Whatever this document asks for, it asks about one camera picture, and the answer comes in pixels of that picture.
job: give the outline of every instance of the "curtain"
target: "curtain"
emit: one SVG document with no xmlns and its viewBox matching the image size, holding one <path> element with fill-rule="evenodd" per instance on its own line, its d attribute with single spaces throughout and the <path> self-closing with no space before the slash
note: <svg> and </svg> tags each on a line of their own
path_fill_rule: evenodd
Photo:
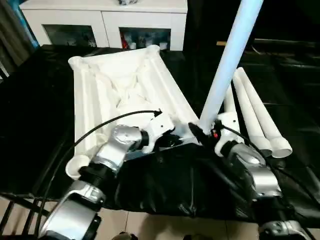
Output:
<svg viewBox="0 0 320 240">
<path fill-rule="evenodd" d="M 10 74 L 34 51 L 18 17 L 6 0 L 0 0 L 0 62 Z"/>
</svg>

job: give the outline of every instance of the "black tablecloth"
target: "black tablecloth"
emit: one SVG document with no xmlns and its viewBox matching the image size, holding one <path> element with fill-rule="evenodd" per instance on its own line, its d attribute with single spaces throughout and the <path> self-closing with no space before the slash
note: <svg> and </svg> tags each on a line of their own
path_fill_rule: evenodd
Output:
<svg viewBox="0 0 320 240">
<path fill-rule="evenodd" d="M 222 50 L 217 47 L 210 54 L 161 53 L 198 117 Z M 68 59 L 117 51 L 120 50 L 45 45 L 0 84 L 1 194 L 36 198 L 43 195 L 59 157 L 74 140 L 73 71 Z M 320 60 L 247 52 L 240 66 L 293 148 L 291 156 L 277 162 L 320 200 L 316 177 L 320 176 Z M 243 124 L 241 131 L 246 132 Z M 210 170 L 214 160 L 202 147 L 189 144 L 127 161 L 117 181 L 108 186 L 105 207 L 252 221 L 248 206 L 239 204 Z M 50 199 L 61 197 L 72 182 L 65 174 L 65 165 L 66 162 L 53 182 Z M 280 173 L 278 176 L 301 222 L 320 227 L 320 211 L 308 196 L 292 180 Z"/>
</svg>

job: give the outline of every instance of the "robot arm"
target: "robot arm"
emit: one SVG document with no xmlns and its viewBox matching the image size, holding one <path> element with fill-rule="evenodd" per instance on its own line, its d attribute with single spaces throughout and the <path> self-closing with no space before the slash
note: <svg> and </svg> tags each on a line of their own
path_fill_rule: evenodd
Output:
<svg viewBox="0 0 320 240">
<path fill-rule="evenodd" d="M 156 141 L 175 128 L 164 113 L 155 117 L 145 129 L 117 125 L 88 166 L 79 170 L 81 177 L 68 189 L 44 223 L 39 237 L 59 240 L 92 240 L 106 199 L 104 194 L 130 151 L 151 153 Z"/>
</svg>

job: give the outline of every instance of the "pvc pipe end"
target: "pvc pipe end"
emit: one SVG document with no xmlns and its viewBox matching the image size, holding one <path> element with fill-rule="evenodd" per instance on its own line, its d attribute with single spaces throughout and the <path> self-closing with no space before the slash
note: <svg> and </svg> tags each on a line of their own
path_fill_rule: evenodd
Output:
<svg viewBox="0 0 320 240">
<path fill-rule="evenodd" d="M 250 136 L 250 140 L 261 150 L 265 157 L 272 155 L 273 151 L 271 144 L 264 136 Z"/>
<path fill-rule="evenodd" d="M 270 140 L 272 146 L 272 157 L 281 159 L 292 154 L 290 143 L 282 136 Z"/>
<path fill-rule="evenodd" d="M 88 166 L 90 158 L 86 155 L 77 155 L 71 158 L 65 166 L 65 173 L 73 180 L 80 178 L 79 169 Z"/>
</svg>

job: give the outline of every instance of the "white pvc pipe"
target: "white pvc pipe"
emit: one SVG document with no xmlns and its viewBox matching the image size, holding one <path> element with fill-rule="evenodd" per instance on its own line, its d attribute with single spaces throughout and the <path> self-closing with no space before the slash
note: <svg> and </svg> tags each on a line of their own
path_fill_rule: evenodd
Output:
<svg viewBox="0 0 320 240">
<path fill-rule="evenodd" d="M 238 120 L 238 113 L 236 110 L 236 105 L 235 105 L 235 99 L 234 99 L 234 94 L 232 92 L 232 87 L 231 84 L 228 87 L 224 101 L 223 101 L 223 106 L 224 106 L 224 112 L 225 113 L 234 113 L 233 121 L 235 121 L 235 129 L 237 132 L 240 133 L 240 126 L 239 126 L 239 120 Z M 243 142 L 244 140 L 241 137 L 237 137 L 238 142 Z"/>
<path fill-rule="evenodd" d="M 285 158 L 289 156 L 292 153 L 292 147 L 279 132 L 275 122 L 272 120 L 265 105 L 250 82 L 245 70 L 242 67 L 239 67 L 236 70 L 236 73 L 242 81 L 263 133 L 271 143 L 272 156 L 274 158 Z"/>
<path fill-rule="evenodd" d="M 265 138 L 245 87 L 237 72 L 233 75 L 233 84 L 250 141 L 253 142 L 266 157 L 268 157 L 272 154 L 271 144 L 269 140 Z"/>
<path fill-rule="evenodd" d="M 210 132 L 217 118 L 262 3 L 263 0 L 242 0 L 240 3 L 198 123 L 205 134 Z"/>
</svg>

